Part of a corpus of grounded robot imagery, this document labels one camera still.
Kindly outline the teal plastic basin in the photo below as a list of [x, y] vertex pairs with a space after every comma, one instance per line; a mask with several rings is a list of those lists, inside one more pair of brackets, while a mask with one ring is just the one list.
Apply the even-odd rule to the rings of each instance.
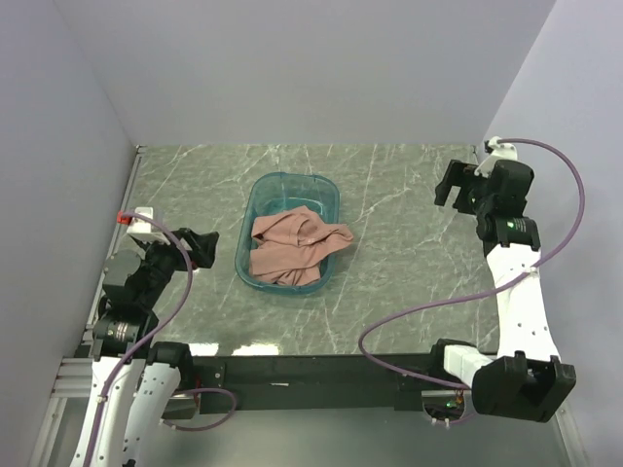
[[306, 206], [327, 224], [340, 221], [341, 197], [338, 187], [321, 175], [273, 172], [260, 177], [252, 186], [242, 219], [235, 256], [238, 277], [260, 292], [280, 296], [306, 296], [322, 288], [332, 276], [337, 258], [327, 256], [319, 264], [320, 278], [305, 286], [283, 286], [260, 282], [249, 271], [250, 252], [257, 247], [251, 231], [256, 218]]

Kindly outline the pink t shirt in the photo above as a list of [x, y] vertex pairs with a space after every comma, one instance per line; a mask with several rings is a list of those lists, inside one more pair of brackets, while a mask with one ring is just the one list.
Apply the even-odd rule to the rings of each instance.
[[255, 279], [279, 286], [307, 286], [321, 278], [320, 263], [349, 247], [353, 234], [344, 224], [327, 224], [306, 206], [255, 219], [249, 255]]

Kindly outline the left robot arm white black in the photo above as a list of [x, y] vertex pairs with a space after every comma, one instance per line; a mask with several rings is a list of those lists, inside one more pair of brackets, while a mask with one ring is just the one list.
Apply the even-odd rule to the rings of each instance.
[[176, 272], [212, 267], [219, 234], [182, 228], [174, 235], [171, 243], [161, 233], [136, 233], [138, 251], [119, 251], [106, 261], [74, 466], [139, 465], [170, 398], [199, 385], [188, 344], [152, 341], [160, 323], [154, 306]]

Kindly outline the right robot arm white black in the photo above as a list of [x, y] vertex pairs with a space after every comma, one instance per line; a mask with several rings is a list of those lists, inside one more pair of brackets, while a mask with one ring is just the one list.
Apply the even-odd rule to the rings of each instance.
[[499, 344], [495, 358], [475, 346], [440, 340], [427, 364], [432, 384], [458, 379], [471, 390], [473, 407], [487, 414], [547, 422], [576, 384], [575, 368], [561, 361], [550, 334], [536, 262], [537, 224], [525, 216], [532, 169], [498, 159], [488, 169], [452, 160], [435, 189], [444, 205], [458, 188], [454, 209], [475, 217], [486, 262], [497, 288]]

